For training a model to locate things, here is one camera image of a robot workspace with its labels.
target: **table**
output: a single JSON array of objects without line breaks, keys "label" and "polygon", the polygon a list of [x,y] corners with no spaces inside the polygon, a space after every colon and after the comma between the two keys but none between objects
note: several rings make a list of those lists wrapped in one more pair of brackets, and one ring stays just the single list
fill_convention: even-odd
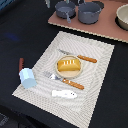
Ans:
[{"label": "table", "polygon": [[89,128],[128,127],[128,44],[48,24],[55,11],[43,0],[16,0],[0,12],[0,105],[30,116],[51,128],[76,128],[12,93],[20,84],[19,58],[32,68],[59,31],[115,45]]}]

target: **wooden handle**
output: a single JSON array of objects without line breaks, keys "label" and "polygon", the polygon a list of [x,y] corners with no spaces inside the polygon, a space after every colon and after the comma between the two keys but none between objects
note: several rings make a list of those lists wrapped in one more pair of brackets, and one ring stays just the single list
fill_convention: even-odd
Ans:
[{"label": "wooden handle", "polygon": [[78,55],[77,57],[80,58],[80,59],[82,59],[82,60],[90,61],[90,62],[93,62],[93,63],[96,63],[97,62],[96,59],[89,58],[89,57],[86,57],[86,56]]},{"label": "wooden handle", "polygon": [[19,72],[24,68],[24,58],[20,58],[19,60]]},{"label": "wooden handle", "polygon": [[73,86],[73,87],[79,88],[79,89],[81,89],[81,90],[84,89],[84,86],[83,86],[83,85],[77,84],[77,83],[72,82],[72,81],[67,80],[67,79],[63,79],[62,82],[66,83],[66,84],[69,84],[69,85],[71,85],[71,86]]}]

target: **cooking pot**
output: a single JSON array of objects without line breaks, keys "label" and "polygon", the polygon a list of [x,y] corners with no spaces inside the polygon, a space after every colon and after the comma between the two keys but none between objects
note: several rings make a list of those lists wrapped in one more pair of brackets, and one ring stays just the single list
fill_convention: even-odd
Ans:
[{"label": "cooking pot", "polygon": [[123,29],[128,30],[128,4],[119,7],[117,9],[116,14],[117,14],[120,26]]},{"label": "cooking pot", "polygon": [[71,23],[70,17],[75,14],[75,4],[71,1],[67,3],[66,1],[58,2],[55,5],[56,15],[61,18],[67,18],[67,22]]},{"label": "cooking pot", "polygon": [[78,19],[85,24],[92,24],[98,21],[101,7],[94,2],[85,2],[79,4]]}]

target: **utensil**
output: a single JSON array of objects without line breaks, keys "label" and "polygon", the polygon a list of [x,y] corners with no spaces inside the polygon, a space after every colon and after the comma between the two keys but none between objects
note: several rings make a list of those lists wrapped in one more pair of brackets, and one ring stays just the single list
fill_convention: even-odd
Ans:
[{"label": "utensil", "polygon": [[50,78],[50,79],[53,79],[53,80],[60,80],[60,81],[62,81],[63,83],[68,84],[68,85],[71,85],[71,86],[73,86],[73,87],[79,88],[79,89],[81,89],[81,90],[84,89],[84,86],[83,86],[83,85],[77,84],[77,83],[72,82],[72,81],[70,81],[70,80],[67,80],[67,79],[65,79],[65,78],[59,78],[59,77],[57,77],[56,75],[54,75],[54,74],[52,74],[52,73],[50,73],[50,72],[44,71],[43,74],[44,74],[44,76],[46,76],[46,77],[48,77],[48,78]]},{"label": "utensil", "polygon": [[66,1],[58,2],[55,9],[57,16],[67,18],[67,22],[71,23],[70,17],[75,14],[75,4],[73,2],[70,1],[68,4]]},{"label": "utensil", "polygon": [[[70,53],[70,52],[66,52],[66,51],[63,51],[63,50],[60,50],[58,49],[60,52],[66,54],[66,55],[76,55],[74,53]],[[89,58],[89,57],[86,57],[86,56],[82,56],[82,55],[76,55],[78,58],[82,59],[82,60],[86,60],[86,61],[90,61],[90,62],[93,62],[93,63],[96,63],[97,60],[96,59],[93,59],[93,58]]]},{"label": "utensil", "polygon": [[19,72],[24,68],[24,58],[20,58],[19,60]]},{"label": "utensil", "polygon": [[78,19],[85,24],[93,24],[98,21],[101,8],[94,2],[85,2],[79,4]]},{"label": "utensil", "polygon": [[77,94],[70,90],[62,90],[62,91],[53,90],[52,96],[62,97],[62,98],[67,98],[67,99],[74,99],[77,97]]},{"label": "utensil", "polygon": [[119,7],[117,9],[116,14],[117,14],[120,26],[123,29],[128,30],[128,4]]},{"label": "utensil", "polygon": [[45,0],[47,7],[50,8],[50,0]]}]

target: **butter knife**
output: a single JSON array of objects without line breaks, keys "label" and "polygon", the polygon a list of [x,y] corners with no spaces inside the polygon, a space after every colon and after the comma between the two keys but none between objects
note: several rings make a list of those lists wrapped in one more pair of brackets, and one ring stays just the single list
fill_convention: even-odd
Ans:
[{"label": "butter knife", "polygon": [[[70,53],[70,52],[66,52],[66,51],[63,51],[63,50],[60,50],[58,49],[58,51],[66,54],[66,55],[76,55],[74,53]],[[93,62],[93,63],[96,63],[97,60],[96,59],[93,59],[93,58],[89,58],[89,57],[86,57],[86,56],[82,56],[82,55],[76,55],[78,58],[82,59],[82,60],[86,60],[86,61],[90,61],[90,62]]]}]

